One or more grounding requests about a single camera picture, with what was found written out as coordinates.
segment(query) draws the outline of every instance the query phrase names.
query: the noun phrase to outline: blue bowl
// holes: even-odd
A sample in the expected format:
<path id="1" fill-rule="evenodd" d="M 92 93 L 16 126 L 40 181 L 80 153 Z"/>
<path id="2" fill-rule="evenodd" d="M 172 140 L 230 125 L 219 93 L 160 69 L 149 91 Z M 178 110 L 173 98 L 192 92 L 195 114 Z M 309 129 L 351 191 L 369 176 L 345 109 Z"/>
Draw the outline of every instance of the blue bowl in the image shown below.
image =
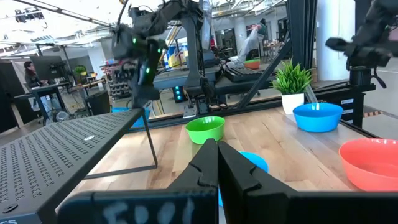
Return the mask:
<path id="1" fill-rule="evenodd" d="M 130 108 L 112 108 L 112 113 L 120 113 L 128 111 Z M 145 108 L 145 117 L 148 120 L 150 115 L 150 109 Z M 144 127 L 144 120 L 140 117 L 132 126 L 132 128 L 142 128 Z"/>
<path id="2" fill-rule="evenodd" d="M 310 103 L 294 108 L 293 114 L 300 129 L 324 133 L 337 128 L 343 108 L 330 103 Z"/>
<path id="3" fill-rule="evenodd" d="M 252 152 L 240 151 L 240 153 L 242 154 L 242 156 L 244 156 L 254 165 L 258 166 L 260 169 L 264 170 L 265 172 L 268 172 L 268 164 L 261 156 Z M 221 193 L 219 189 L 218 189 L 218 205 L 221 207 L 223 206 L 223 200 L 221 199 Z"/>

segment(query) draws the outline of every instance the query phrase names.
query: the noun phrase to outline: white flower pot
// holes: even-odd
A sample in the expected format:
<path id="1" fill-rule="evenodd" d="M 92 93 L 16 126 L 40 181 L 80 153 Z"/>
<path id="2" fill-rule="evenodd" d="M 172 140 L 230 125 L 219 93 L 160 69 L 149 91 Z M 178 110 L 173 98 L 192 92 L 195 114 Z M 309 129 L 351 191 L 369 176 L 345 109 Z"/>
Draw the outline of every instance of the white flower pot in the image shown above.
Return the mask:
<path id="1" fill-rule="evenodd" d="M 304 93 L 282 95 L 282 105 L 286 114 L 292 114 L 293 109 L 304 104 Z"/>

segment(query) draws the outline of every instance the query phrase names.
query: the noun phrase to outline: perforated metal panel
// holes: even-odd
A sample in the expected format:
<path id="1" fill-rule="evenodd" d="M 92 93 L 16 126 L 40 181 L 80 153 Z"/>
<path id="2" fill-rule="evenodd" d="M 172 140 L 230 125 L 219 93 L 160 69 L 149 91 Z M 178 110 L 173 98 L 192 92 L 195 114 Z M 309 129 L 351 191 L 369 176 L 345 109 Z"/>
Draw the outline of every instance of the perforated metal panel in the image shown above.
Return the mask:
<path id="1" fill-rule="evenodd" d="M 41 209 L 54 210 L 142 113 L 54 123 L 1 146 L 0 222 L 34 213 L 42 219 Z"/>

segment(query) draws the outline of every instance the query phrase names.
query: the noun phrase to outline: green plant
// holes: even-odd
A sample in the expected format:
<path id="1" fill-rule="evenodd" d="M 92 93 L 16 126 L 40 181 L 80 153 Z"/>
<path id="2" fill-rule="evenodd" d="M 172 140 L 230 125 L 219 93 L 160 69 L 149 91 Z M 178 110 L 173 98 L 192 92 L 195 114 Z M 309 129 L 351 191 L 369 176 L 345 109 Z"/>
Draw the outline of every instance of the green plant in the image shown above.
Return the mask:
<path id="1" fill-rule="evenodd" d="M 282 95 L 304 93 L 305 88 L 311 83 L 311 71 L 302 70 L 300 65 L 293 67 L 292 61 L 282 62 L 284 69 L 279 69 L 272 87 L 279 90 Z"/>
<path id="2" fill-rule="evenodd" d="M 81 75 L 83 72 L 85 72 L 86 71 L 86 67 L 84 67 L 84 66 L 82 66 L 82 65 L 77 65 L 76 67 L 75 67 L 75 69 L 74 69 L 74 72 L 77 74 L 77 75 Z"/>

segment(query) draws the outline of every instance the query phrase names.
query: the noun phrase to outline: orange object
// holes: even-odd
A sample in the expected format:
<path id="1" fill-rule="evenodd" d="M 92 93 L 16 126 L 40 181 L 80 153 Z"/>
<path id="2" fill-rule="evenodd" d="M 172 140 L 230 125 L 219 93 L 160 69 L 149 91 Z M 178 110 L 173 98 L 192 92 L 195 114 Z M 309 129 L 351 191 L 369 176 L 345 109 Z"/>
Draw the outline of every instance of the orange object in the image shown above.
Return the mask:
<path id="1" fill-rule="evenodd" d="M 339 150 L 348 179 L 367 191 L 398 190 L 398 141 L 359 139 Z"/>
<path id="2" fill-rule="evenodd" d="M 245 61 L 243 64 L 244 64 L 245 68 L 250 68 L 250 69 L 259 69 L 260 68 L 260 60 L 259 59 Z"/>

